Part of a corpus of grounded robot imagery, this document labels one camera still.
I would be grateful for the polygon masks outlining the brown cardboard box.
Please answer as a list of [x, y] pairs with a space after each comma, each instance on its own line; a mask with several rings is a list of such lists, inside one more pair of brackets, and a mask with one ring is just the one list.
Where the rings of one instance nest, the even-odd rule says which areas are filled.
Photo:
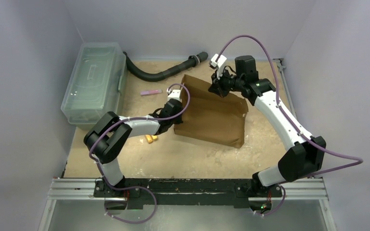
[[174, 126], [174, 133], [230, 147], [242, 147], [249, 111], [246, 100], [232, 93], [221, 98], [208, 92], [210, 83], [190, 75], [183, 76], [182, 84], [190, 93], [190, 103], [182, 114], [183, 123]]

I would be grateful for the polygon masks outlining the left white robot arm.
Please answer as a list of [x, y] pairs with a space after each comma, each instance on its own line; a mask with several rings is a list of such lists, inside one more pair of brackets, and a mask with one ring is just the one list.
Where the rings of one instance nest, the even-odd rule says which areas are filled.
[[162, 108], [143, 117], [118, 116], [107, 112], [85, 135], [83, 142], [89, 157], [95, 161], [106, 183], [106, 191], [113, 197], [124, 192], [125, 177], [120, 170], [118, 155], [129, 138], [160, 135], [172, 125], [181, 124], [185, 111], [181, 101], [169, 99]]

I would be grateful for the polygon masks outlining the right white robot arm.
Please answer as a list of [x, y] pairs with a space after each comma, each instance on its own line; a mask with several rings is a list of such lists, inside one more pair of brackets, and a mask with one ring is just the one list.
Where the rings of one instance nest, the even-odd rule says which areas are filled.
[[209, 65], [214, 73], [208, 91], [222, 98], [231, 91], [240, 92], [267, 118], [286, 149], [275, 166], [253, 174], [247, 193], [262, 196], [276, 184], [293, 182], [320, 170], [324, 152], [311, 143], [325, 148], [325, 140], [302, 128], [290, 111], [281, 111], [284, 103], [271, 81], [259, 78], [255, 59], [250, 55], [237, 57], [235, 70], [227, 70], [225, 62], [223, 55], [215, 54], [211, 58]]

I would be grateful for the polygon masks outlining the purple marker pen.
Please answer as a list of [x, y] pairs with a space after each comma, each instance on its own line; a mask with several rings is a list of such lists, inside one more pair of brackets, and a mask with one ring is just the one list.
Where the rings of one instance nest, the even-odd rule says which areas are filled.
[[140, 92], [140, 95], [147, 96], [147, 95], [154, 95], [154, 94], [160, 94], [160, 93], [163, 93], [163, 91], [162, 90], [146, 90], [146, 91]]

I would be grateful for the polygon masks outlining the orange marker pen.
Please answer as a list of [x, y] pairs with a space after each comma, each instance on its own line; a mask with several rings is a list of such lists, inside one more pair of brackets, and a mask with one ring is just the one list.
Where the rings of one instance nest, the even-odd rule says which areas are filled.
[[148, 143], [152, 143], [154, 141], [151, 135], [145, 135], [145, 139]]

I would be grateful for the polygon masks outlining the clear plastic storage bin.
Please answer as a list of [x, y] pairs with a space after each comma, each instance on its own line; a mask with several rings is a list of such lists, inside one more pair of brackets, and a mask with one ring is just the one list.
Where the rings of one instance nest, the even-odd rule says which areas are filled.
[[121, 114], [127, 80], [126, 55], [116, 42], [81, 45], [61, 111], [69, 124], [90, 130], [105, 113]]

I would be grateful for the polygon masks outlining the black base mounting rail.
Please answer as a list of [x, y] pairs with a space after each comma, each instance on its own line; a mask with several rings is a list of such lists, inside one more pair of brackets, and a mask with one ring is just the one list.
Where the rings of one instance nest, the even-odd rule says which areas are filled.
[[214, 205], [249, 208], [266, 213], [272, 202], [285, 197], [279, 185], [260, 186], [252, 179], [146, 179], [125, 178], [109, 187], [97, 179], [93, 196], [106, 201], [122, 200], [126, 209], [146, 205]]

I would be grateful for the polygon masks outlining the aluminium frame extrusion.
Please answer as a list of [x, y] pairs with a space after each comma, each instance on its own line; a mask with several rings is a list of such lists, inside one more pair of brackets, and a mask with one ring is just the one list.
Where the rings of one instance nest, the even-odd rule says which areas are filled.
[[52, 200], [90, 200], [93, 199], [95, 179], [64, 178], [53, 179], [48, 192]]

